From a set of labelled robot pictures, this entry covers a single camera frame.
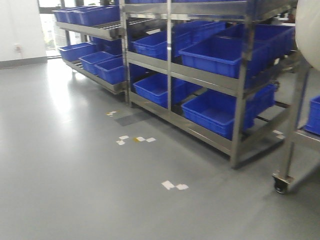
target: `wall outlet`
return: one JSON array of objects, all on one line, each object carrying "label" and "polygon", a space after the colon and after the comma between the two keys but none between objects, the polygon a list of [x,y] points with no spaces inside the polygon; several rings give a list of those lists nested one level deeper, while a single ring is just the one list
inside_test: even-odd
[{"label": "wall outlet", "polygon": [[15,44],[14,45],[14,50],[17,52],[17,53],[21,53],[22,52],[22,47],[20,44]]}]

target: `vertical steel post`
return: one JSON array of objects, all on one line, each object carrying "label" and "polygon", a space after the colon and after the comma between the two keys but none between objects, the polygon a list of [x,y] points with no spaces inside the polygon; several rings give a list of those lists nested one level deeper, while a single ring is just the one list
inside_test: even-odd
[{"label": "vertical steel post", "polygon": [[246,99],[244,98],[245,83],[248,64],[252,60],[255,36],[255,6],[256,0],[247,0],[246,15],[244,17],[244,36],[242,40],[242,61],[240,66],[239,82],[237,88],[235,116],[233,125],[233,136],[231,144],[231,167],[236,168],[240,159],[240,147],[242,142],[242,129],[246,112]]},{"label": "vertical steel post", "polygon": [[171,20],[171,0],[166,2],[166,40],[167,40],[167,81],[168,81],[168,111],[172,111],[172,78],[171,78],[171,61],[172,61],[172,20]]},{"label": "vertical steel post", "polygon": [[129,93],[131,91],[131,78],[130,78],[130,68],[129,63],[127,61],[127,52],[129,50],[129,38],[128,38],[128,19],[125,10],[125,0],[119,0],[119,9],[120,9],[120,22],[121,22],[121,46],[122,46],[122,59],[124,65],[124,76],[126,82],[125,89],[125,102],[132,106],[130,101]]},{"label": "vertical steel post", "polygon": [[289,114],[288,129],[283,146],[283,160],[280,164],[279,172],[277,173],[277,177],[280,179],[287,179],[289,175],[292,156],[295,150],[295,144],[292,142],[292,138],[300,121],[300,114],[308,83],[310,64],[303,56],[301,56],[301,58],[299,72],[295,81],[292,105]]}]

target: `metal cart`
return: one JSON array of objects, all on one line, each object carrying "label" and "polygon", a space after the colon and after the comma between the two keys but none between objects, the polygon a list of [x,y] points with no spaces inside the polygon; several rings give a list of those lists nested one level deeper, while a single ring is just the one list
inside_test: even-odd
[{"label": "metal cart", "polygon": [[[288,58],[279,61],[256,77],[256,86],[245,89],[245,79],[248,62],[252,58],[254,44],[255,25],[260,21],[287,11],[297,4],[297,0],[244,0],[244,1],[217,1],[217,2],[171,2],[167,3],[138,3],[126,4],[120,0],[121,24],[124,30],[122,38],[124,64],[127,72],[127,95],[130,104],[134,103],[156,114],[171,124],[201,139],[214,148],[230,156],[230,164],[233,168],[241,167],[252,156],[269,149],[279,143],[275,135],[268,146],[254,149],[257,142],[270,135],[283,121],[289,117],[290,106],[277,102],[277,106],[283,110],[272,119],[259,117],[266,123],[259,129],[251,132],[242,132],[246,100],[257,91],[274,81],[277,76],[289,66],[297,63],[298,54],[292,54]],[[167,61],[145,56],[129,50],[128,36],[130,33],[130,21],[132,18],[162,19],[167,24]],[[245,34],[242,44],[242,62],[239,79],[231,78],[211,72],[199,70],[174,63],[172,61],[173,44],[172,27],[175,21],[207,20],[228,21],[243,23]],[[168,81],[168,108],[161,107],[136,94],[131,89],[129,64],[135,64],[158,73],[166,74]],[[232,140],[228,140],[188,119],[181,114],[181,108],[172,105],[172,77],[200,85],[204,88],[219,91],[236,97],[236,111]]]},{"label": "metal cart", "polygon": [[304,125],[300,126],[300,115],[306,93],[310,64],[302,56],[299,72],[296,77],[292,108],[289,114],[289,123],[283,147],[283,159],[279,170],[273,174],[274,188],[280,194],[288,191],[289,185],[294,178],[289,176],[292,164],[295,144],[302,145],[315,151],[320,151],[320,136],[304,130]]}]

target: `blue plastic crate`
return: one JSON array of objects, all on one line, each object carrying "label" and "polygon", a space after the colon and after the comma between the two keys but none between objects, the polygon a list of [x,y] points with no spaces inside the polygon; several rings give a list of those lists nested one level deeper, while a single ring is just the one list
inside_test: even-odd
[{"label": "blue plastic crate", "polygon": [[309,119],[304,129],[320,135],[320,96],[316,96],[310,100]]},{"label": "blue plastic crate", "polygon": [[[283,55],[287,55],[293,49],[294,44],[293,26],[258,24],[255,27],[255,41],[268,43],[270,46],[270,61]],[[244,35],[244,25],[238,24],[221,31],[217,36],[242,38]]]},{"label": "blue plastic crate", "polygon": [[[190,32],[177,34],[174,38],[174,56],[179,56],[179,50],[191,44]],[[160,31],[133,42],[138,54],[167,60],[167,31]]]},{"label": "blue plastic crate", "polygon": [[269,84],[255,94],[253,100],[251,101],[251,103],[249,103],[254,107],[255,117],[264,112],[266,109],[275,105],[276,89],[277,88],[275,85]]},{"label": "blue plastic crate", "polygon": [[[218,91],[208,90],[184,103],[185,118],[203,126],[227,139],[232,139],[235,122],[236,97]],[[247,104],[243,130],[254,125],[255,110]]]},{"label": "blue plastic crate", "polygon": [[[211,37],[190,47],[182,49],[182,63],[185,66],[239,78],[241,65],[242,40],[235,38]],[[252,61],[248,64],[245,88],[254,85],[253,76],[268,65],[269,47],[267,44],[255,42]]]},{"label": "blue plastic crate", "polygon": [[99,64],[101,62],[104,62],[106,60],[118,58],[119,55],[113,55],[110,53],[107,53],[105,51],[98,51],[83,57],[80,57],[79,59],[82,62],[83,69],[88,71],[89,73],[92,73],[94,75],[98,74],[98,70],[96,68],[96,64]]},{"label": "blue plastic crate", "polygon": [[[118,84],[125,81],[125,66],[122,57],[114,58],[101,62],[96,65],[98,75],[110,84]],[[146,73],[146,69],[142,66],[130,64],[131,78],[142,76]]]},{"label": "blue plastic crate", "polygon": [[75,45],[59,47],[58,49],[63,59],[73,62],[83,56],[95,53],[97,46],[91,42],[82,42]]},{"label": "blue plastic crate", "polygon": [[190,32],[193,44],[201,42],[224,29],[226,29],[225,22],[211,21],[190,21],[174,26],[174,30],[178,34]]},{"label": "blue plastic crate", "polygon": [[97,44],[97,48],[99,51],[105,51],[114,55],[122,54],[121,39],[108,41],[98,37],[90,36],[90,41]]},{"label": "blue plastic crate", "polygon": [[[157,73],[133,84],[138,95],[164,108],[168,107],[168,77]],[[172,78],[172,103],[177,104],[187,97],[185,81]]]},{"label": "blue plastic crate", "polygon": [[85,26],[96,26],[120,20],[119,6],[116,5],[77,10],[73,13],[79,15],[80,24]]},{"label": "blue plastic crate", "polygon": [[88,6],[77,6],[77,7],[64,8],[64,9],[60,9],[60,10],[54,10],[53,13],[54,13],[55,18],[58,22],[69,23],[68,22],[68,12],[81,10],[81,9],[84,9],[87,7]]}]

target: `baseboard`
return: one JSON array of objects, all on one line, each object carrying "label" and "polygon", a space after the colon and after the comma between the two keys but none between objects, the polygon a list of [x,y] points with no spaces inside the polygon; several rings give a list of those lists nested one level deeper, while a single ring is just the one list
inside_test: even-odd
[{"label": "baseboard", "polygon": [[17,60],[10,60],[10,61],[0,61],[0,69],[8,69],[8,68],[14,68],[18,66],[31,65],[31,64],[44,64],[47,62],[48,62],[48,59],[46,56],[17,59]]}]

